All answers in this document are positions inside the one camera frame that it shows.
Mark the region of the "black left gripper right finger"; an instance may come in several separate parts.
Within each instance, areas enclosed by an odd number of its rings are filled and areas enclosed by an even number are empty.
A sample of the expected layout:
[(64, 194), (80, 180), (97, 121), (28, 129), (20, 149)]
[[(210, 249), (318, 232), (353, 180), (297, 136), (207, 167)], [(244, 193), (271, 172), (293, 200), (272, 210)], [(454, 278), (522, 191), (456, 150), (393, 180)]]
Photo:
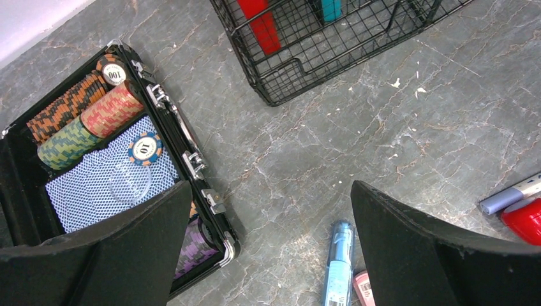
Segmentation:
[(351, 201), (377, 305), (540, 304), (540, 247), (460, 228), (361, 180)]

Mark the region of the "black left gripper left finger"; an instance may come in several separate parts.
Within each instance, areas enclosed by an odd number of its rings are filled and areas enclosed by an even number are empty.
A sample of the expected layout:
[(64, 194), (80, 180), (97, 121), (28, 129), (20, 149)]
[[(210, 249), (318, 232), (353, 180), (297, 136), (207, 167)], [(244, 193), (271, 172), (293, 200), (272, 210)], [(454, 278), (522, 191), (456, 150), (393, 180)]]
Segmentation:
[(167, 304), (191, 202), (179, 182), (84, 229), (2, 249), (1, 304)]

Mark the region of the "pink small highlighter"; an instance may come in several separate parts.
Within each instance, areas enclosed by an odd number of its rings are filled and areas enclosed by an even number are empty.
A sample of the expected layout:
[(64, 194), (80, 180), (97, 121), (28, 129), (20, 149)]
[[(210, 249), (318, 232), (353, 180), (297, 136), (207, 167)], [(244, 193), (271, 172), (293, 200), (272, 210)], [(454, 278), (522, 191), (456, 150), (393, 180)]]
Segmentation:
[(353, 278), (353, 288), (362, 306), (375, 306), (368, 272), (365, 270)]

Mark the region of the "blue small highlighter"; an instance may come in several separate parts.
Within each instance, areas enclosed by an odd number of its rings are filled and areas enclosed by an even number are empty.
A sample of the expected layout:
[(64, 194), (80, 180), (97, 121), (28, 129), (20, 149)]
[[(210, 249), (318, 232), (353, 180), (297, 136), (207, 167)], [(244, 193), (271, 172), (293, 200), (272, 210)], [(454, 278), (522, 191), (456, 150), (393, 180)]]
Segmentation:
[(327, 269), (322, 294), (322, 305), (351, 305), (354, 227), (347, 221), (333, 225)]

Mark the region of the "black wire mesh organizer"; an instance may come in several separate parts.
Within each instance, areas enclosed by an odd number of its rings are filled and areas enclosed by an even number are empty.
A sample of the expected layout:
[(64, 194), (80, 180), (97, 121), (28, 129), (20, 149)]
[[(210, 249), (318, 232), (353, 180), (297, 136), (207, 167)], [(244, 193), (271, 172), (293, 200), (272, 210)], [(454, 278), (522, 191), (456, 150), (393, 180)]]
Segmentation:
[[(332, 77), (425, 31), (465, 1), (341, 1), (341, 16), (324, 22), (320, 1), (268, 1), (246, 19), (238, 1), (213, 1), (242, 70), (269, 106), (281, 105)], [(271, 11), (281, 48), (265, 55), (249, 25)]]

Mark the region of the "teal blue clipboard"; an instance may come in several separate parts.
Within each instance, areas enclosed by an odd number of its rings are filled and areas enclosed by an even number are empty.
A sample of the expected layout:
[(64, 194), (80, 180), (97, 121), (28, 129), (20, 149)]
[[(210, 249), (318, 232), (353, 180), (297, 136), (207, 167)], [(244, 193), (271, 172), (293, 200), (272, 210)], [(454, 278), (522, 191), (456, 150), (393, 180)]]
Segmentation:
[(320, 4), (324, 22), (333, 22), (341, 16), (340, 0), (321, 0)]

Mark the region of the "red clipboard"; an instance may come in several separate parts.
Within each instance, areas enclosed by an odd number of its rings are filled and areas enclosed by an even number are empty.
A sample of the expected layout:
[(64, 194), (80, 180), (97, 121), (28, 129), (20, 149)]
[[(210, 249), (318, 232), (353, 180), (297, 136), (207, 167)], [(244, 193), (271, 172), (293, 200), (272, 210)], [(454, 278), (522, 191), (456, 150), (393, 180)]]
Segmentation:
[[(255, 17), (269, 7), (267, 0), (239, 0), (238, 4), (246, 19)], [(249, 25), (265, 55), (273, 54), (281, 48), (271, 11), (264, 12)]]

